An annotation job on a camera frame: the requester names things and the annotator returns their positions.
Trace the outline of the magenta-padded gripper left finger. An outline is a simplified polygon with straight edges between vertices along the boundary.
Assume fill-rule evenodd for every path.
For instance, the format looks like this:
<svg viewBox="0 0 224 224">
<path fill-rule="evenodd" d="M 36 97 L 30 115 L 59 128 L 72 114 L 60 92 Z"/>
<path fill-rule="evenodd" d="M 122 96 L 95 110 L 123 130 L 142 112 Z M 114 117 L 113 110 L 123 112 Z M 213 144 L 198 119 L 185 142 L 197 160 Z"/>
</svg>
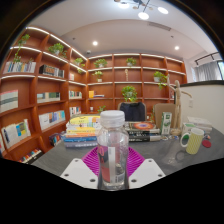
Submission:
<svg viewBox="0 0 224 224">
<path fill-rule="evenodd" d="M 78 186 L 97 189 L 98 175 L 97 148 L 93 148 L 82 159 L 74 158 L 63 171 L 61 177 Z"/>
</svg>

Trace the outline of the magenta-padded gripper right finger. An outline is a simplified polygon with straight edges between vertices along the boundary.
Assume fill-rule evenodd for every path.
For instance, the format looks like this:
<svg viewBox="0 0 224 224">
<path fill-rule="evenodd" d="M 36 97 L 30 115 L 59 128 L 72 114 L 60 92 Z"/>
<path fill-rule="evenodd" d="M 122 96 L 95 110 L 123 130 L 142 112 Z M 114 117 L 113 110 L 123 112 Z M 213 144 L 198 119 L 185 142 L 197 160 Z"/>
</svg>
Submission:
<svg viewBox="0 0 224 224">
<path fill-rule="evenodd" d="M 129 148 L 127 177 L 130 189 L 146 186 L 164 176 L 164 172 L 152 158 L 145 159 L 136 150 Z"/>
</svg>

